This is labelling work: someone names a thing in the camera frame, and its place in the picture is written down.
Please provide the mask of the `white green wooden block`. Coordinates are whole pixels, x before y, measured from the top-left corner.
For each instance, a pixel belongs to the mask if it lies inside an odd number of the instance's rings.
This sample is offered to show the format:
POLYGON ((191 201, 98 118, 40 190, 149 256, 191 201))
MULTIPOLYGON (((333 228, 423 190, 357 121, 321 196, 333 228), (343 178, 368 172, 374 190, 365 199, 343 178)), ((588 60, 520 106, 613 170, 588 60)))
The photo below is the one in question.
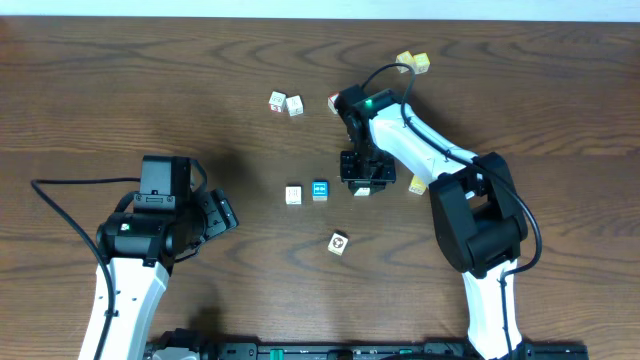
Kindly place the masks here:
POLYGON ((359 187, 355 192, 354 195, 356 197, 363 197, 363 196, 369 196, 371 192, 371 189, 369 187, 359 187))

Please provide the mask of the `white block letter B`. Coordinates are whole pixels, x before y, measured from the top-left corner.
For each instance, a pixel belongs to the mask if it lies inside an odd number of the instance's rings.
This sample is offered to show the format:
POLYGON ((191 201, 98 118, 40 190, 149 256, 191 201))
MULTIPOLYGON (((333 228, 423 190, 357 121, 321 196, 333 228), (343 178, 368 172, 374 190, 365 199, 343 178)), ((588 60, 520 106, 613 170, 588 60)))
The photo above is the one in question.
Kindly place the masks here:
POLYGON ((302 187, 286 186, 285 202, 287 205, 300 205, 302 203, 302 187))

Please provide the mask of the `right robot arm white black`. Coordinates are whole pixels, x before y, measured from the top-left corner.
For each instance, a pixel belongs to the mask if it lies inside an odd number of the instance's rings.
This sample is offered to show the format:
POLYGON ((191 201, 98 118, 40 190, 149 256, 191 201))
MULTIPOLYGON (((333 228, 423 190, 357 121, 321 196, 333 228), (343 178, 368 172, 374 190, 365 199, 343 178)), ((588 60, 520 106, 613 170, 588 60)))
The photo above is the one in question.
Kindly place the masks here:
POLYGON ((505 160, 464 150, 424 124, 392 90, 369 96, 354 85, 333 107, 354 148, 340 155, 340 177, 355 196, 382 191, 401 162, 428 189, 439 248, 463 276, 467 338, 483 359, 506 359, 522 336, 515 318, 513 272, 527 236, 505 160))

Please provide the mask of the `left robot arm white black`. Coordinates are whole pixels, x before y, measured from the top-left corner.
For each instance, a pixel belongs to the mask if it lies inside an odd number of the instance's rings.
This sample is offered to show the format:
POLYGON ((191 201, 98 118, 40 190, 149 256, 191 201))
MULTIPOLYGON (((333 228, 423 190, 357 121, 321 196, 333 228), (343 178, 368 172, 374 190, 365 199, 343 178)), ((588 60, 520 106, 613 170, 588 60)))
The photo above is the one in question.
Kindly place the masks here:
POLYGON ((238 219, 224 192, 192 197, 187 217, 114 212, 99 228, 96 290, 81 359, 142 359, 173 266, 197 256, 203 245, 235 228, 238 219))

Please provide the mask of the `blue top wooden block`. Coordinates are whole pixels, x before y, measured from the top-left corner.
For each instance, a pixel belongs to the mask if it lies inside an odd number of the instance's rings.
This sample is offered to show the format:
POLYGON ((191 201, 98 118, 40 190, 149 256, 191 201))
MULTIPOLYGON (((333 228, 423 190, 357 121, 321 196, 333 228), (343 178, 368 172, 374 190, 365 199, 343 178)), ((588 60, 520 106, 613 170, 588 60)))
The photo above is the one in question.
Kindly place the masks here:
POLYGON ((326 201, 329 196, 329 184, 327 181, 314 181, 312 183, 312 199, 314 201, 326 201))

